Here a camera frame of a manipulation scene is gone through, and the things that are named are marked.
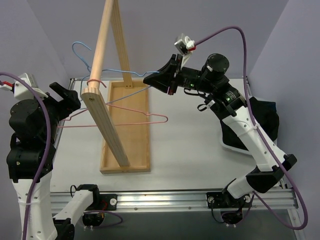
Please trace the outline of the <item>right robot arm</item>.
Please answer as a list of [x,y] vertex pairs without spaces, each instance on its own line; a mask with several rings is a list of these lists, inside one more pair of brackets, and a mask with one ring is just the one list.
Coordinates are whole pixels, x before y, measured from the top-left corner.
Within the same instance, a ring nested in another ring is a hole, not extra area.
[[156,73],[145,77],[143,83],[168,95],[175,94],[179,87],[194,90],[195,95],[204,100],[198,110],[212,111],[251,153],[256,167],[247,175],[232,180],[222,190],[224,206],[241,206],[253,191],[266,193],[280,181],[284,171],[297,163],[297,158],[279,149],[250,115],[249,102],[225,75],[230,64],[224,55],[209,55],[200,70],[183,67],[182,63],[183,56],[173,54]]

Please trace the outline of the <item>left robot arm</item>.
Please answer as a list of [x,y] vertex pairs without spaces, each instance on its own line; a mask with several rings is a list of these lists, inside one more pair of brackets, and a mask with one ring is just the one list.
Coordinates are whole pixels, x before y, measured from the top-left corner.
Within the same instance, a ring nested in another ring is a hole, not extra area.
[[50,88],[62,100],[47,95],[38,102],[32,97],[19,101],[10,110],[9,125],[14,133],[6,162],[18,197],[24,240],[72,240],[84,211],[95,210],[101,203],[96,184],[81,184],[72,200],[52,215],[50,182],[55,135],[59,122],[78,110],[81,103],[74,90],[57,82]]

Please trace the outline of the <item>black pleated skirt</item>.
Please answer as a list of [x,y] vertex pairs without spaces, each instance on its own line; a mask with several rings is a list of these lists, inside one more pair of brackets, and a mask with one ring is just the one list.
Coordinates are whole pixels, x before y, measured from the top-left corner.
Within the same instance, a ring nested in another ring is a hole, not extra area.
[[276,103],[254,96],[249,96],[249,101],[255,120],[260,124],[270,139],[276,143],[280,126]]

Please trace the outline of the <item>pink wire hanger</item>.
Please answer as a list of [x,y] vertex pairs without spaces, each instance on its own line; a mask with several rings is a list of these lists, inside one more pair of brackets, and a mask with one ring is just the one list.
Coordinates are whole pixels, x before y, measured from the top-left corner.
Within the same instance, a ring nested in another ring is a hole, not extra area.
[[106,106],[115,126],[138,126],[167,123],[166,115],[149,112],[149,87],[141,78],[125,87],[120,80],[110,81]]

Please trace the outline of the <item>blue wire hanger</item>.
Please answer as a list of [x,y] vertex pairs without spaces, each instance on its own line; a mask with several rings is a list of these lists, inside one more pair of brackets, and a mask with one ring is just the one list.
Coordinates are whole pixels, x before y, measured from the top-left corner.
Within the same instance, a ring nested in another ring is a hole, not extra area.
[[[73,54],[74,54],[78,59],[80,59],[80,60],[84,63],[84,65],[86,66],[87,71],[89,72],[89,75],[84,76],[84,77],[82,78],[82,80],[80,81],[80,93],[79,93],[79,94],[81,95],[81,94],[82,94],[83,82],[84,82],[84,80],[85,80],[86,78],[89,78],[89,77],[90,77],[90,73],[91,73],[92,67],[87,63],[87,61],[85,60],[84,57],[80,56],[80,55],[76,52],[76,50],[75,50],[75,45],[81,45],[81,46],[85,47],[86,49],[88,49],[89,51],[91,51],[92,49],[91,49],[89,46],[87,46],[85,43],[81,42],[81,41],[74,41],[74,42],[72,43],[72,45],[71,45],[71,50],[72,50]],[[135,72],[135,71],[119,70],[119,69],[110,69],[110,68],[103,69],[102,72],[103,72],[103,73],[104,73],[104,72],[115,72],[115,73],[122,73],[122,74],[125,73],[125,74],[135,75],[135,76],[138,76],[138,77],[145,77],[145,76],[148,75],[148,74],[159,74],[159,73],[160,73],[159,71],[146,71],[146,72],[144,72],[144,73],[142,73],[142,74],[139,74],[139,73],[137,73],[137,72]]]

